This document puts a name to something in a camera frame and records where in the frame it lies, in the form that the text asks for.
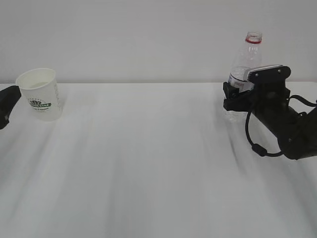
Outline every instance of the white wall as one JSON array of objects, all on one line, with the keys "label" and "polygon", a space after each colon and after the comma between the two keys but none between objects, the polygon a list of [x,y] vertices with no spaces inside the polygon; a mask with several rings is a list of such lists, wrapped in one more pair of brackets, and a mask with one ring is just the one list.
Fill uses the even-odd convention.
[{"label": "white wall", "polygon": [[0,82],[222,81],[248,30],[263,63],[315,80],[316,0],[0,0]]}]

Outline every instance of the cup rim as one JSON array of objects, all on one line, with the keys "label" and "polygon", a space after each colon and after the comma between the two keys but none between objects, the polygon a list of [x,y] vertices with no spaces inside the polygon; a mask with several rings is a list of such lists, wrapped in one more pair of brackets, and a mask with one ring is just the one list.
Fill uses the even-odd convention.
[{"label": "cup rim", "polygon": [[[33,71],[38,71],[38,70],[49,70],[49,71],[53,72],[53,73],[54,73],[53,79],[50,80],[49,82],[47,82],[46,84],[41,85],[41,86],[39,86],[39,87],[37,87],[37,88],[24,88],[24,87],[21,87],[21,86],[18,84],[18,81],[19,81],[20,78],[22,78],[23,76],[25,76],[25,75],[28,74],[28,73],[31,73],[31,72],[33,72]],[[55,79],[55,77],[56,77],[56,71],[55,71],[54,69],[51,69],[51,68],[35,68],[35,69],[31,69],[31,70],[29,70],[29,71],[26,71],[26,72],[24,72],[23,74],[21,74],[20,76],[18,76],[17,79],[15,80],[15,85],[17,85],[20,89],[23,89],[23,90],[35,90],[35,89],[40,89],[40,88],[46,87],[47,85],[49,85],[49,84]]]}]

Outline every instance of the printed logo on cup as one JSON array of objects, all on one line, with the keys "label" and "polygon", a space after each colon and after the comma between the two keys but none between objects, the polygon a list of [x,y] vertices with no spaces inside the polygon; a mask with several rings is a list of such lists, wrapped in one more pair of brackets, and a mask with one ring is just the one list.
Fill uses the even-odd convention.
[{"label": "printed logo on cup", "polygon": [[30,98],[28,101],[31,107],[39,112],[47,111],[52,105],[51,103],[47,103],[37,98]]}]

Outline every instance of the black cable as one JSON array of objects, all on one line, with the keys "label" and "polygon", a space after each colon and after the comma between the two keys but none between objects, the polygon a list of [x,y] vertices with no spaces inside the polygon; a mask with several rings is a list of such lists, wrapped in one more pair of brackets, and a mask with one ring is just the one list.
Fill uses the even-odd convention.
[{"label": "black cable", "polygon": [[292,98],[294,98],[294,99],[300,101],[301,103],[305,104],[306,106],[313,107],[313,108],[317,107],[317,104],[316,104],[316,103],[311,103],[310,101],[306,100],[305,98],[303,98],[303,97],[301,97],[301,96],[299,96],[299,95],[293,95],[293,96],[291,96],[291,97],[287,100],[286,107],[288,107],[289,101],[290,101]]},{"label": "black cable", "polygon": [[251,113],[252,113],[252,111],[253,111],[255,106],[256,106],[256,103],[254,103],[250,107],[250,109],[248,111],[248,114],[247,114],[247,118],[246,118],[246,124],[245,124],[245,131],[246,131],[247,140],[251,144],[252,150],[254,152],[256,152],[258,155],[262,156],[262,157],[263,156],[278,157],[278,156],[283,155],[282,151],[280,151],[278,153],[268,153],[267,150],[264,147],[260,146],[259,144],[253,143],[253,141],[252,141],[252,139],[250,137],[250,133],[249,133],[249,121],[250,121]]}]

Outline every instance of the white paper cup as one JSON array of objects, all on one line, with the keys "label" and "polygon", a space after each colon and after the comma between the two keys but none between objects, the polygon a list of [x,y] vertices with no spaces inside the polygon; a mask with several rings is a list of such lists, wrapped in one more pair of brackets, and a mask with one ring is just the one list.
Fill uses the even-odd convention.
[{"label": "white paper cup", "polygon": [[27,71],[20,75],[15,83],[28,100],[37,118],[52,121],[60,117],[62,107],[54,70],[37,68]]}]

